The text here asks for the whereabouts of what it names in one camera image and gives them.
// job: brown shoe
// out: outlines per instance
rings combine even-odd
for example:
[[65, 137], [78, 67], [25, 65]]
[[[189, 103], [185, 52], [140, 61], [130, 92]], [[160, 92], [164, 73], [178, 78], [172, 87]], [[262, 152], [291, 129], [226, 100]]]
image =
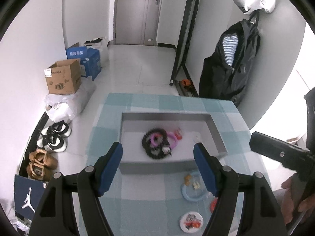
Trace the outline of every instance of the brown shoe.
[[37, 149], [30, 153], [29, 158], [32, 163], [37, 163], [51, 170], [55, 170], [58, 165], [57, 159], [47, 153], [46, 150], [42, 149]]
[[39, 164], [33, 164], [32, 162], [26, 168], [27, 174], [31, 179], [40, 181], [49, 181], [53, 175], [53, 172]]

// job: teal and white tablecloth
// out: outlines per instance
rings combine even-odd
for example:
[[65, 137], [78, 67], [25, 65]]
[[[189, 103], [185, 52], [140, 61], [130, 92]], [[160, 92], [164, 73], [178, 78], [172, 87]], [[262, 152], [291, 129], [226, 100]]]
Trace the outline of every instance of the teal and white tablecloth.
[[[182, 112], [207, 113], [213, 118], [222, 137], [228, 155], [220, 160], [222, 165], [231, 166], [236, 172], [252, 175], [256, 171], [269, 181], [261, 157], [251, 152], [248, 145], [250, 131], [231, 101], [188, 98], [167, 95], [109, 93], [99, 106], [94, 126], [86, 149], [87, 165], [93, 165], [98, 157], [105, 155], [114, 141], [119, 140], [123, 112]], [[205, 228], [211, 213], [209, 204], [213, 197], [203, 202], [192, 203], [182, 198], [180, 186], [187, 174], [175, 173], [155, 175], [155, 184], [160, 192], [142, 195], [139, 188], [147, 187], [150, 192], [150, 176], [142, 176], [139, 183], [130, 185], [130, 175], [116, 173], [110, 190], [100, 198], [106, 218], [116, 236], [179, 236], [180, 216], [197, 211], [204, 217]], [[239, 194], [231, 231], [237, 229], [241, 217], [243, 194]], [[81, 235], [85, 229], [82, 216], [79, 219]], [[202, 230], [192, 235], [202, 235]]]

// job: round white badge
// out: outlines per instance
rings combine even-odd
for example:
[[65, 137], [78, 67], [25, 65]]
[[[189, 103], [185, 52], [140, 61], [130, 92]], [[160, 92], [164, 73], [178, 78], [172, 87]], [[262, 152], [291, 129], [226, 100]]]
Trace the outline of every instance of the round white badge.
[[191, 211], [182, 216], [179, 225], [183, 232], [193, 233], [201, 229], [204, 225], [204, 219], [199, 213]]

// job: black backpack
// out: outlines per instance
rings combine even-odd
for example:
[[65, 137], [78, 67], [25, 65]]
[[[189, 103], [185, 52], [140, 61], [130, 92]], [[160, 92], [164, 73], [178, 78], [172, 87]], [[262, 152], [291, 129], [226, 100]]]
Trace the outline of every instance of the black backpack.
[[[256, 16], [255, 24], [251, 22]], [[254, 58], [260, 46], [260, 36], [257, 29], [258, 11], [254, 11], [249, 20], [243, 19], [225, 31], [212, 56], [204, 59], [204, 67], [200, 77], [199, 95], [201, 98], [231, 100], [238, 106], [244, 96], [246, 83]], [[232, 58], [231, 66], [226, 62], [223, 48], [225, 37], [237, 35], [238, 43]], [[225, 45], [227, 56], [229, 47]]]

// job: jumpman logo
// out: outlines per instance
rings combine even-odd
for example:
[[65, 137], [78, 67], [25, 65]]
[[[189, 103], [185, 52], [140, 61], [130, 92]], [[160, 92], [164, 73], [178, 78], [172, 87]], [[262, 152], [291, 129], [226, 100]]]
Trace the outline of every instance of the jumpman logo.
[[32, 205], [31, 205], [31, 191], [32, 188], [30, 188], [29, 193], [26, 195], [26, 199], [25, 199], [25, 205], [22, 206], [22, 209], [25, 209], [26, 207], [30, 207], [32, 209], [32, 211], [35, 213], [35, 210], [33, 209]]

